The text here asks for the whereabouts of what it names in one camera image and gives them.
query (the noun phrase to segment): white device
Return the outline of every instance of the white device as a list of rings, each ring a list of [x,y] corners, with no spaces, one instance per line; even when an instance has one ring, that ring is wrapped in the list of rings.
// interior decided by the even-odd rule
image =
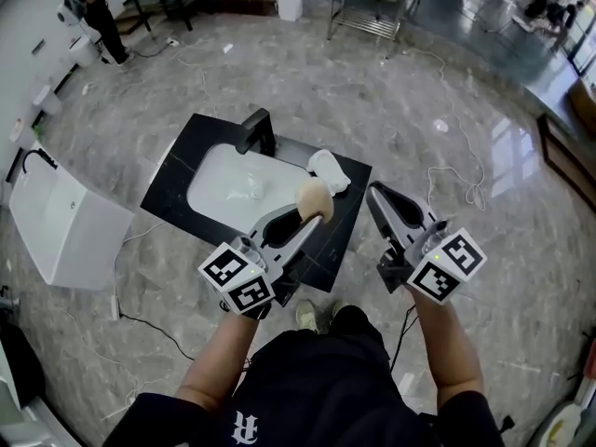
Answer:
[[[81,21],[81,18],[77,17],[65,4],[58,6],[57,14],[58,20],[66,26],[75,26]]]
[[[487,257],[465,228],[445,238],[422,259],[408,284],[444,305],[459,285],[469,281]]]
[[[227,243],[222,243],[198,271],[238,314],[268,303],[275,296],[265,270]]]

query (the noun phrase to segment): person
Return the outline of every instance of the person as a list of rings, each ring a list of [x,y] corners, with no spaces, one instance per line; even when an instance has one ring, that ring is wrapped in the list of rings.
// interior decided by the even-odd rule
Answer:
[[[578,0],[574,5],[569,4],[567,7],[562,6],[557,2],[552,2],[547,5],[547,20],[551,25],[551,29],[545,29],[544,33],[549,36],[556,36],[554,45],[552,46],[553,51],[558,51],[569,35],[569,30],[576,21],[576,16],[579,11],[584,7],[584,3]],[[568,15],[567,20],[563,23],[565,14]]]
[[[85,21],[91,28],[97,30],[102,36],[103,44],[114,58],[118,66],[129,62],[134,58],[134,54],[128,54],[118,28],[115,26],[114,17],[108,9],[105,0],[79,0],[86,4]]]
[[[438,389],[433,427],[402,401],[383,336],[360,308],[336,305],[329,333],[318,334],[305,301],[301,330],[258,351],[239,386],[259,321],[225,314],[175,398],[139,395],[104,446],[503,447],[453,306],[410,290]]]

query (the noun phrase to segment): sneaker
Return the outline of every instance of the sneaker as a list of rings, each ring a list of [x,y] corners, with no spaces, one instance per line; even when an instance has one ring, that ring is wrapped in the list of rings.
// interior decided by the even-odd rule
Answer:
[[[134,60],[134,53],[129,53],[129,57],[126,58],[124,61],[118,64],[118,68],[124,66],[125,64],[129,64],[131,61]]]
[[[334,306],[333,306],[333,311],[332,311],[332,321],[333,319],[337,316],[337,314],[339,313],[339,310],[342,308],[345,308],[346,306],[350,306],[350,303],[346,303],[346,302],[342,302],[339,301],[337,302]]]
[[[310,330],[318,334],[315,307],[307,300],[300,302],[296,308],[296,321],[300,330]]]

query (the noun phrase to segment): gray marble floor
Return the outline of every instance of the gray marble floor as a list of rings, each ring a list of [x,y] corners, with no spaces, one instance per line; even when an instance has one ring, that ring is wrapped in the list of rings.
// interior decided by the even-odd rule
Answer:
[[[275,132],[371,164],[374,179],[421,196],[429,167],[451,166],[474,183],[481,178],[459,118],[484,167],[485,211],[466,203],[467,185],[450,171],[433,172],[431,201],[489,255],[454,304],[480,352],[497,422],[506,414],[516,422],[506,442],[523,445],[573,388],[566,377],[576,371],[581,330],[594,320],[596,281],[596,220],[545,167],[534,120],[470,73],[447,66],[441,81],[431,56],[401,48],[386,61],[373,38],[348,29],[327,42],[317,13],[297,23],[199,15],[193,26],[191,33],[179,22],[157,26],[160,42],[143,40],[137,49],[154,51],[169,35],[183,43],[151,60],[77,71],[60,93],[63,112],[43,124],[49,152],[134,210],[134,235],[160,222],[139,205],[156,162],[192,113],[240,122],[263,106]],[[228,44],[234,46],[226,53]],[[447,132],[436,129],[438,120]],[[6,209],[0,229],[2,281],[22,300],[20,325],[46,370],[49,396],[85,440],[100,445],[135,393],[172,393],[189,361],[160,332],[111,321],[111,286],[100,292],[46,286]],[[363,307],[393,353],[412,300],[389,295],[377,276],[384,249],[363,207],[333,292],[302,287],[262,323],[253,349],[293,328],[299,300],[312,299],[324,316],[342,298]],[[167,330],[191,356],[221,315],[196,275],[210,250],[163,224],[130,241],[117,260],[125,313]],[[402,382],[407,373],[413,377]],[[405,338],[395,379],[409,405],[435,411],[417,326]]]
[[[395,12],[393,2],[346,1],[368,11],[377,10],[389,18]],[[567,91],[578,78],[567,54],[551,51],[551,39],[528,34],[517,24],[505,26],[512,15],[525,19],[522,9],[507,7],[501,0],[490,0],[485,5],[479,0],[421,0],[419,7],[412,8],[408,22],[465,48],[486,61],[501,77],[525,87],[561,129],[581,141],[590,155],[596,154],[596,144],[567,100]],[[502,28],[502,31],[486,33],[487,28]]]

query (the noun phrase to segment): black faucet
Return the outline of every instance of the black faucet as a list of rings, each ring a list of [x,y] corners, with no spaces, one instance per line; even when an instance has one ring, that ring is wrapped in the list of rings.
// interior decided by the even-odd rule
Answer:
[[[240,154],[246,154],[257,142],[260,144],[260,153],[273,156],[276,152],[276,137],[271,127],[271,115],[263,108],[250,115],[243,123],[249,134],[242,142],[236,144]]]
[[[22,159],[22,171],[25,174],[27,173],[27,169],[25,168],[25,161],[27,160],[27,157],[29,157],[31,154],[38,154],[49,164],[50,167],[54,169],[58,168],[58,164],[54,162],[54,160],[47,154],[46,151],[44,151],[43,149],[35,149],[34,151],[27,152],[27,154],[25,154],[25,157]]]

